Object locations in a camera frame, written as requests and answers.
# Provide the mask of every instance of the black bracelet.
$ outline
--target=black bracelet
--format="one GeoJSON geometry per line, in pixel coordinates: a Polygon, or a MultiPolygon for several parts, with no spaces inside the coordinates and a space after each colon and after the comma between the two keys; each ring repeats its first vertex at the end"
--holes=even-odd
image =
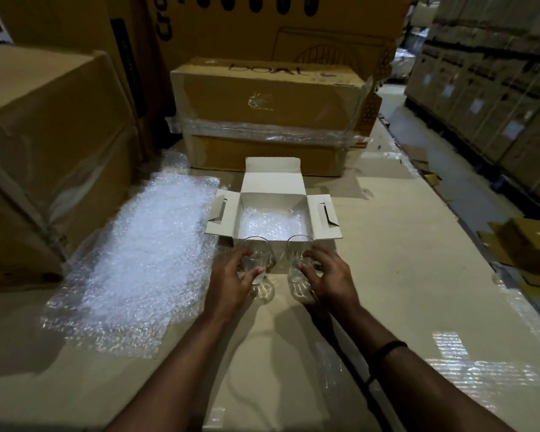
{"type": "Polygon", "coordinates": [[[378,378],[378,372],[384,358],[395,348],[397,347],[406,347],[408,345],[404,341],[390,341],[388,344],[380,347],[374,352],[370,358],[367,359],[368,370],[370,371],[370,379],[374,380],[378,378]]]}

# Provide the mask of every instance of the open box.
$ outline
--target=open box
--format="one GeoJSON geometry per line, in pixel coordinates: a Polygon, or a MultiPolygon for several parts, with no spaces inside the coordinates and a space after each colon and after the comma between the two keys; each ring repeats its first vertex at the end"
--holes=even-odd
{"type": "Polygon", "coordinates": [[[206,233],[231,237],[234,245],[252,236],[267,239],[278,270],[290,237],[342,238],[330,195],[306,195],[298,158],[247,158],[241,191],[218,189],[208,219],[206,233]]]}

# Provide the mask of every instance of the forearm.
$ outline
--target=forearm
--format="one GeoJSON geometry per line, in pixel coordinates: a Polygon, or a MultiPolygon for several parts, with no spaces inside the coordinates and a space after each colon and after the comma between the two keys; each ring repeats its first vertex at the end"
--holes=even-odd
{"type": "Polygon", "coordinates": [[[107,432],[186,430],[192,403],[227,321],[202,314],[107,432]]]}
{"type": "MultiPolygon", "coordinates": [[[[334,316],[365,358],[397,340],[363,308],[334,316]]],[[[382,360],[378,381],[408,430],[512,430],[408,348],[395,348],[382,360]]]]}

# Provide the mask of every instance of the person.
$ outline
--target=person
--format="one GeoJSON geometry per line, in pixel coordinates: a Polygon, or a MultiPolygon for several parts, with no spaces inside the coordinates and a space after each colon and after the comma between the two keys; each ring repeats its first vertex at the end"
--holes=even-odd
{"type": "MultiPolygon", "coordinates": [[[[246,247],[224,254],[212,266],[204,310],[107,432],[184,431],[201,377],[217,343],[246,302],[254,268],[238,277],[246,247]]],[[[315,246],[304,256],[321,264],[319,277],[299,265],[317,300],[338,320],[366,358],[396,414],[408,431],[512,431],[428,363],[407,348],[360,305],[350,268],[338,254],[315,246]]]]}

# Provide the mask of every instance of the floor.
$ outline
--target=floor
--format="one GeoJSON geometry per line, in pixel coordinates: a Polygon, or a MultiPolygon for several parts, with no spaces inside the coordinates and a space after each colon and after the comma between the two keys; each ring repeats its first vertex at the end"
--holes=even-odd
{"type": "MultiPolygon", "coordinates": [[[[476,174],[448,141],[404,107],[404,89],[402,85],[382,86],[378,90],[382,97],[380,113],[390,123],[390,132],[401,144],[426,150],[430,169],[442,179],[436,190],[470,231],[474,234],[481,230],[489,232],[490,222],[522,217],[522,212],[504,196],[492,191],[489,182],[476,174]]],[[[516,280],[521,280],[515,271],[508,271],[516,280]]],[[[540,313],[540,288],[530,287],[524,293],[540,313]]]]}

